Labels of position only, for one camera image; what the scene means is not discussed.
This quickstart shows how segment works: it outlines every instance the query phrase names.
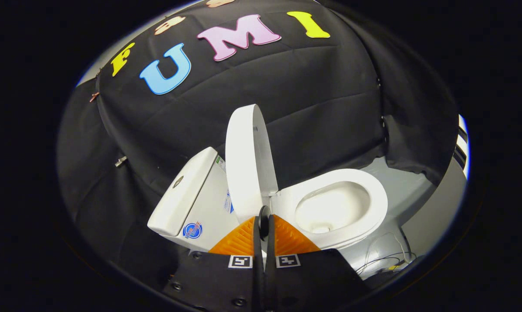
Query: toilet tank lid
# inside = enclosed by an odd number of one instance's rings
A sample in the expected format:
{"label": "toilet tank lid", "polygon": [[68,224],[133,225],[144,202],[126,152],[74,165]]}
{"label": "toilet tank lid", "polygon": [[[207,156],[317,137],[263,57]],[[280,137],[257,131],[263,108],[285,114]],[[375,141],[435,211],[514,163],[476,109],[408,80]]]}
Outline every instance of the toilet tank lid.
{"label": "toilet tank lid", "polygon": [[240,222],[259,214],[263,197],[278,191],[271,145],[256,104],[236,109],[226,137],[228,190]]}
{"label": "toilet tank lid", "polygon": [[148,228],[161,235],[180,233],[216,157],[217,151],[208,147],[186,162],[155,207]]}

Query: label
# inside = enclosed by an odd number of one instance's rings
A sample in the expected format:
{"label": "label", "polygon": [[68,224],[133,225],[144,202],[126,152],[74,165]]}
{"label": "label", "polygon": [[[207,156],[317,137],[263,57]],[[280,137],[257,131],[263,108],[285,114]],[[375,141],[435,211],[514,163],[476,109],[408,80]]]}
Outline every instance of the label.
{"label": "label", "polygon": [[227,197],[225,198],[225,211],[227,213],[232,213],[234,211],[234,206],[232,205],[232,200],[230,198],[230,193],[227,190]]}
{"label": "label", "polygon": [[219,166],[221,166],[222,170],[224,172],[226,172],[226,163],[225,161],[221,158],[221,156],[217,156],[217,160],[216,160],[217,164],[219,164]]}
{"label": "label", "polygon": [[300,266],[301,264],[299,263],[297,253],[294,253],[292,255],[277,256],[277,269]]}
{"label": "label", "polygon": [[237,256],[231,255],[230,262],[228,263],[230,269],[251,269],[253,268],[253,257],[252,256]]}
{"label": "label", "polygon": [[201,223],[188,223],[182,229],[182,235],[186,238],[196,239],[198,238],[201,233],[203,232],[203,227],[201,226]]}

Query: sticker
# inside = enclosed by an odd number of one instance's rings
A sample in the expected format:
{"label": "sticker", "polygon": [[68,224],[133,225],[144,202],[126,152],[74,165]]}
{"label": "sticker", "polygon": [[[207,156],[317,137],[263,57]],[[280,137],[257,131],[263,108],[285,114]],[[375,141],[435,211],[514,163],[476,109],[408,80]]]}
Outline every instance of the sticker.
{"label": "sticker", "polygon": [[184,235],[186,238],[196,239],[201,235],[202,232],[203,227],[198,221],[196,223],[188,223],[182,230],[182,235]]}
{"label": "sticker", "polygon": [[301,264],[299,263],[297,253],[294,253],[293,255],[283,255],[277,257],[277,269],[300,266]]}
{"label": "sticker", "polygon": [[221,158],[221,156],[217,157],[217,164],[219,164],[223,171],[226,172],[226,162]]}
{"label": "sticker", "polygon": [[228,59],[235,55],[236,49],[227,47],[227,43],[233,46],[247,49],[249,37],[253,37],[252,43],[256,46],[279,41],[281,36],[273,33],[261,20],[259,14],[242,16],[236,21],[236,29],[228,29],[215,26],[204,30],[197,35],[198,39],[205,39],[215,51],[213,59],[216,62]]}
{"label": "sticker", "polygon": [[162,23],[157,28],[155,28],[155,35],[162,34],[165,30],[182,22],[182,20],[185,20],[185,19],[186,19],[185,17],[176,16],[176,17],[171,18],[170,20],[167,20],[166,22]]}
{"label": "sticker", "polygon": [[230,2],[234,2],[234,0],[209,0],[205,4],[207,4],[209,8],[216,8],[219,6],[224,6]]}
{"label": "sticker", "polygon": [[124,50],[122,50],[114,59],[111,61],[111,65],[113,65],[113,77],[120,71],[120,69],[126,65],[126,59],[130,56],[130,48],[132,48],[136,43],[132,42],[128,44]]}
{"label": "sticker", "polygon": [[307,37],[309,38],[330,38],[330,34],[321,29],[321,27],[315,23],[311,18],[311,14],[307,12],[287,12],[289,16],[294,16],[298,22],[307,30]]}
{"label": "sticker", "polygon": [[232,205],[232,200],[230,198],[230,192],[227,190],[227,197],[225,198],[225,211],[227,213],[232,213],[234,211],[234,205]]}
{"label": "sticker", "polygon": [[159,64],[158,59],[152,61],[140,73],[140,79],[144,79],[147,86],[150,87],[150,90],[156,95],[162,95],[172,91],[172,89],[178,87],[178,85],[188,77],[188,74],[192,69],[192,63],[190,63],[190,60],[186,56],[186,53],[184,53],[184,50],[182,50],[182,47],[184,47],[184,44],[179,43],[168,49],[163,55],[164,57],[170,57],[176,64],[176,67],[178,67],[178,70],[174,75],[172,75],[172,77],[166,78],[160,72],[157,67]]}
{"label": "sticker", "polygon": [[252,256],[230,256],[228,262],[228,268],[231,269],[251,269],[253,268],[253,257]]}

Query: toilet lid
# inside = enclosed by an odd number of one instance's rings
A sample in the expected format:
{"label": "toilet lid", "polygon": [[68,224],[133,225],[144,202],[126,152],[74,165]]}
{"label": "toilet lid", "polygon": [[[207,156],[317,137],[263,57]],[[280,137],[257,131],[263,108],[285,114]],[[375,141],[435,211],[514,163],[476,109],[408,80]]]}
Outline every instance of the toilet lid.
{"label": "toilet lid", "polygon": [[267,127],[259,106],[236,109],[226,137],[228,190],[240,223],[261,208],[270,207],[269,196],[278,191]]}

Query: toilet tank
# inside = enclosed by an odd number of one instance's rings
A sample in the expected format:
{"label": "toilet tank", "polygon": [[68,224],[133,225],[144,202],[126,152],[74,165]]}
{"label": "toilet tank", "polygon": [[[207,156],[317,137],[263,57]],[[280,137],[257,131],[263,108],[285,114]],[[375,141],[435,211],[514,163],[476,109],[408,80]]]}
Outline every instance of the toilet tank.
{"label": "toilet tank", "polygon": [[238,225],[225,161],[211,147],[188,160],[147,223],[162,237],[199,251],[209,251]]}

